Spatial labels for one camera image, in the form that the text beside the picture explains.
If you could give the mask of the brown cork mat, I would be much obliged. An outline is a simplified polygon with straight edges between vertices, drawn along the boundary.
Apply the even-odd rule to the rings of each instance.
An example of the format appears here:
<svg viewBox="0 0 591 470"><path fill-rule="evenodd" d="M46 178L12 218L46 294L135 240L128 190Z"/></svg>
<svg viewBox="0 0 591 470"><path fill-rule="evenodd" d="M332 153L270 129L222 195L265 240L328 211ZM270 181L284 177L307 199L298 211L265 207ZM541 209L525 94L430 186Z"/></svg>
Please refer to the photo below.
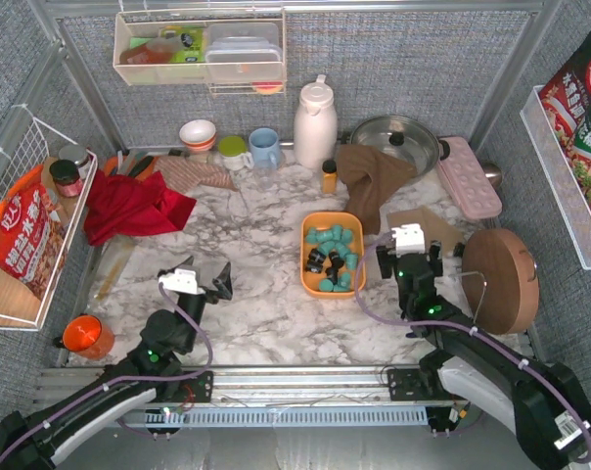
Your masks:
<svg viewBox="0 0 591 470"><path fill-rule="evenodd" d="M431 242L438 241L446 253L452 251L458 243L465 242L464 234L459 229L424 206L412 210L390 212L386 216L386 220L389 228L418 223L424 231L425 244L429 246Z"/></svg>

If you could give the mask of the dark teal capsule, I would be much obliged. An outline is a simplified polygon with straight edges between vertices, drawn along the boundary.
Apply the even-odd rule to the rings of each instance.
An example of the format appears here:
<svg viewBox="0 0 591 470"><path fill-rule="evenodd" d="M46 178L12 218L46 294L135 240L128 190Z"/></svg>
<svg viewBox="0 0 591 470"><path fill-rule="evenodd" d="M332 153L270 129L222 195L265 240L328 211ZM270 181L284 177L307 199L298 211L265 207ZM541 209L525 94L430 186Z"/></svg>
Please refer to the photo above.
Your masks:
<svg viewBox="0 0 591 470"><path fill-rule="evenodd" d="M333 291L336 293L347 293L351 291L351 280L349 278L340 277L338 282L334 285Z"/></svg>

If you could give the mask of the black coffee capsule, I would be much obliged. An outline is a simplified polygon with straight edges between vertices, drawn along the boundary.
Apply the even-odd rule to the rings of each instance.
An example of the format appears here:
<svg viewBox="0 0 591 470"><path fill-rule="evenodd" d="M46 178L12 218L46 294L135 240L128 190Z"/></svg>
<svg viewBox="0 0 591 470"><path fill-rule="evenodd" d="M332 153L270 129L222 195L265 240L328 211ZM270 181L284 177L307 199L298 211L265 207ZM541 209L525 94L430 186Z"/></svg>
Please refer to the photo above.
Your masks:
<svg viewBox="0 0 591 470"><path fill-rule="evenodd" d="M321 273L323 271L323 264L317 261L309 260L304 268L305 272Z"/></svg>
<svg viewBox="0 0 591 470"><path fill-rule="evenodd" d="M336 251L330 251L328 259L331 265L326 269L326 274L338 274L344 266L344 260Z"/></svg>
<svg viewBox="0 0 591 470"><path fill-rule="evenodd" d="M316 263L323 263L325 261L326 257L327 256L324 253L320 252L317 249L312 249L308 255L308 258L311 261L316 262Z"/></svg>

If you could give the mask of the orange plastic storage basket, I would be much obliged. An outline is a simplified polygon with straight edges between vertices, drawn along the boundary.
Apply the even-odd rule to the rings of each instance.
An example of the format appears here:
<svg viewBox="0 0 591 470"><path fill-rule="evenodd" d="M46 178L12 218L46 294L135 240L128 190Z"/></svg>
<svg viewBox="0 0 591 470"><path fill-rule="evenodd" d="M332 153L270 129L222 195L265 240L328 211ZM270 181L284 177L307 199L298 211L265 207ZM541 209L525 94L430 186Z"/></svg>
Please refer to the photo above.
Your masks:
<svg viewBox="0 0 591 470"><path fill-rule="evenodd" d="M365 254L360 220L345 211L318 211L301 225L300 281L308 295L346 300L366 282L366 268L356 268Z"/></svg>

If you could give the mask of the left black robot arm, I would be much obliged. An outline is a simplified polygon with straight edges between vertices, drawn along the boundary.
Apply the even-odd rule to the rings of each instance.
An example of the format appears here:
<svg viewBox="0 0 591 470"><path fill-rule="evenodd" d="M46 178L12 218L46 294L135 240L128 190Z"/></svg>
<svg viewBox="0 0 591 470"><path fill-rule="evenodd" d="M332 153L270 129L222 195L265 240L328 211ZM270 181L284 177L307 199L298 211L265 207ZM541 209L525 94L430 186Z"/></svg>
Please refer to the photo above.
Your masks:
<svg viewBox="0 0 591 470"><path fill-rule="evenodd" d="M154 311L140 333L139 344L78 392L28 416L14 411L0 422L0 469L54 469L85 441L154 400L211 396L213 373L206 363L189 372L180 361L195 342L208 336L200 323L207 305L233 297L231 266L225 264L210 285L187 258L159 272L159 292L166 309Z"/></svg>

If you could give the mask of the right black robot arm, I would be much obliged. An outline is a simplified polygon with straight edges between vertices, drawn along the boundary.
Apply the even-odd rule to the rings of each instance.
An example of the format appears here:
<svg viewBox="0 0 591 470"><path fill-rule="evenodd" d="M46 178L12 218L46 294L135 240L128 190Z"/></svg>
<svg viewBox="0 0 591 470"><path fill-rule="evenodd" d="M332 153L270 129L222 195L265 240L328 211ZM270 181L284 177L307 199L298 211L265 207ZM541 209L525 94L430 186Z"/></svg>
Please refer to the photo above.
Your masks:
<svg viewBox="0 0 591 470"><path fill-rule="evenodd" d="M538 468L590 464L591 403L575 373L515 352L441 296L437 244L396 253L393 241L386 233L372 247L382 276L398 289L400 316L386 324L407 326L434 347L426 369L441 388L508 427Z"/></svg>

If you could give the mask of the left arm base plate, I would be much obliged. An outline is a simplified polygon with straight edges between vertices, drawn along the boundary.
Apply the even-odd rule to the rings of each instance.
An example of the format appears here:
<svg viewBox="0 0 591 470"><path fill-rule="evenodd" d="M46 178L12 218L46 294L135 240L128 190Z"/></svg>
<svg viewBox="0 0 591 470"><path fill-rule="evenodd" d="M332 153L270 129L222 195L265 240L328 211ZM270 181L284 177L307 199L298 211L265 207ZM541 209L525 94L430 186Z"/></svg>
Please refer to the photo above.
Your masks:
<svg viewBox="0 0 591 470"><path fill-rule="evenodd" d="M184 404L209 403L211 401L214 374L208 370L203 374L181 381L174 400Z"/></svg>

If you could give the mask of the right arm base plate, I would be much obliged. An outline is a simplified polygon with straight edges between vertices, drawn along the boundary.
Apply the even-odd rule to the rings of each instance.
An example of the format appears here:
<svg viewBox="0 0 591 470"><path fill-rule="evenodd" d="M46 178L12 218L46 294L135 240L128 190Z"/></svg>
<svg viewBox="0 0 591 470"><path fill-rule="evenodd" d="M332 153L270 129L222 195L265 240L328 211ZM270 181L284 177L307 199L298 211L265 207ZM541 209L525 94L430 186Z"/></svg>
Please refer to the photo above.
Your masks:
<svg viewBox="0 0 591 470"><path fill-rule="evenodd" d="M386 379L391 401L422 401L432 397L417 368L389 368Z"/></svg>

